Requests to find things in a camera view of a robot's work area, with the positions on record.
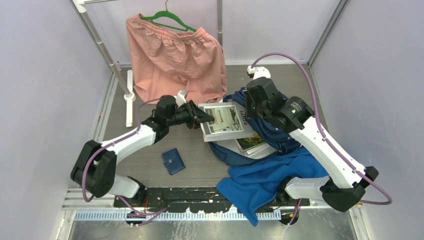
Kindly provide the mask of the grey magazine stack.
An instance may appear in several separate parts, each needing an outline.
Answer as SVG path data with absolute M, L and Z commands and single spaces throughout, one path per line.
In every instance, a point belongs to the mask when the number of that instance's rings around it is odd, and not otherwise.
M 247 122 L 245 108 L 236 102 L 203 103 L 198 107 L 214 118 L 201 124 L 205 142 L 248 138 L 255 133 Z

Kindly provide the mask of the navy blue backpack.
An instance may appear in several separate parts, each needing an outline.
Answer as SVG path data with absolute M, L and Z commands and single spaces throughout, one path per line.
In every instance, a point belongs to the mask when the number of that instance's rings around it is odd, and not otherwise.
M 233 94 L 224 97 L 223 101 L 236 102 L 244 107 L 246 104 L 246 95 L 247 91 L 244 87 L 242 87 L 240 90 L 235 91 Z M 301 144 L 290 137 L 289 134 L 285 133 L 281 129 L 276 129 L 269 122 L 266 122 L 262 118 L 248 119 L 247 122 L 252 127 L 252 129 L 264 140 L 265 143 L 276 149 L 276 152 L 270 154 L 269 157 L 289 154 L 301 147 Z M 214 155 L 220 161 L 231 167 L 252 165 L 266 158 L 264 156 L 258 159 L 254 159 L 248 156 L 244 156 L 228 148 L 227 144 L 225 143 L 209 142 L 208 145 Z

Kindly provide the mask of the green fantasy book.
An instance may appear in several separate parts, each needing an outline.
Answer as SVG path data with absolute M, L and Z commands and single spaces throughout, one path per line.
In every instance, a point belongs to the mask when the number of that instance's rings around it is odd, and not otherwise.
M 248 155 L 267 147 L 267 143 L 257 133 L 250 137 L 238 138 L 235 142 L 240 150 Z

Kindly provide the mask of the white palm leaf book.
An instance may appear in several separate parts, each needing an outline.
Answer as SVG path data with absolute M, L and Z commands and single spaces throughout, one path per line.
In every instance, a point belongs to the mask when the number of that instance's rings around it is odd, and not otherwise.
M 269 156 L 269 155 L 271 155 L 271 154 L 273 154 L 277 151 L 278 150 L 275 149 L 274 147 L 270 146 L 267 143 L 264 143 L 263 145 L 258 146 L 255 149 L 255 151 L 252 151 L 250 154 L 248 154 L 246 152 L 246 156 L 248 158 L 251 158 L 251 159 L 259 160 L 259 159 L 265 158 L 265 157 L 267 157 L 267 156 Z

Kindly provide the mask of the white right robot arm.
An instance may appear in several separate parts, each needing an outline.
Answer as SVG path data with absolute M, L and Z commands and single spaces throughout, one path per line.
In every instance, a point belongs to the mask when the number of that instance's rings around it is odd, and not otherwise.
M 353 159 L 338 143 L 328 144 L 332 137 L 317 123 L 314 110 L 299 97 L 285 99 L 277 90 L 269 70 L 263 66 L 247 67 L 252 80 L 246 85 L 246 116 L 261 118 L 274 128 L 289 134 L 305 147 L 328 173 L 325 177 L 290 176 L 280 185 L 277 198 L 283 205 L 296 199 L 320 200 L 339 212 L 359 203 L 369 183 L 379 172 Z

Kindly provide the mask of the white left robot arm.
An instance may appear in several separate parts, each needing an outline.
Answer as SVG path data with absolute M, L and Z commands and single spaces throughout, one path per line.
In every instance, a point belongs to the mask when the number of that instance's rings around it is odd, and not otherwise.
M 135 129 L 111 140 L 89 140 L 83 145 L 70 178 L 82 188 L 84 201 L 111 194 L 126 198 L 135 207 L 141 206 L 146 200 L 142 183 L 118 175 L 117 165 L 138 150 L 161 141 L 172 126 L 198 129 L 202 123 L 214 121 L 212 115 L 183 97 L 163 95 L 154 102 L 151 115 L 139 120 Z

